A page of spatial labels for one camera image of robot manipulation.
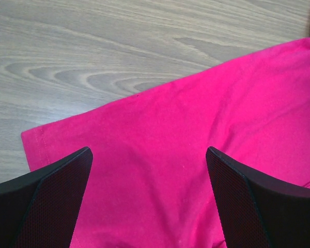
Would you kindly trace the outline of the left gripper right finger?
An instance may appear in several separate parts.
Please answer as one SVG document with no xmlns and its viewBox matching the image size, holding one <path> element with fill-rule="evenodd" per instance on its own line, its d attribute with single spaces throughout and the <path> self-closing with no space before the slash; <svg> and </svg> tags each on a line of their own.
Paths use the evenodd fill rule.
<svg viewBox="0 0 310 248">
<path fill-rule="evenodd" d="M 310 189 L 214 147 L 207 149 L 206 162 L 227 247 L 310 247 Z"/>
</svg>

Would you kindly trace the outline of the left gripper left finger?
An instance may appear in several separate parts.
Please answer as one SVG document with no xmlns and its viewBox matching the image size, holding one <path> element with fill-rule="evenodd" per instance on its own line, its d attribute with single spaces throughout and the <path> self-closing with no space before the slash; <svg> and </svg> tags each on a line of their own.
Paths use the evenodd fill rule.
<svg viewBox="0 0 310 248">
<path fill-rule="evenodd" d="M 0 183 L 0 247 L 69 247 L 92 160 L 84 147 Z"/>
</svg>

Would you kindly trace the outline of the magenta t shirt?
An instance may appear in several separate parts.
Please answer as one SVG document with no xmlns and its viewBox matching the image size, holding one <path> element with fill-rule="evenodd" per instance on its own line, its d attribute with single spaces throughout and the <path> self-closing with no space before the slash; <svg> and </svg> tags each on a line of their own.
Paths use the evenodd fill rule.
<svg viewBox="0 0 310 248">
<path fill-rule="evenodd" d="M 310 38 L 21 134 L 31 171 L 94 155 L 72 247 L 225 247 L 206 150 L 310 188 Z"/>
</svg>

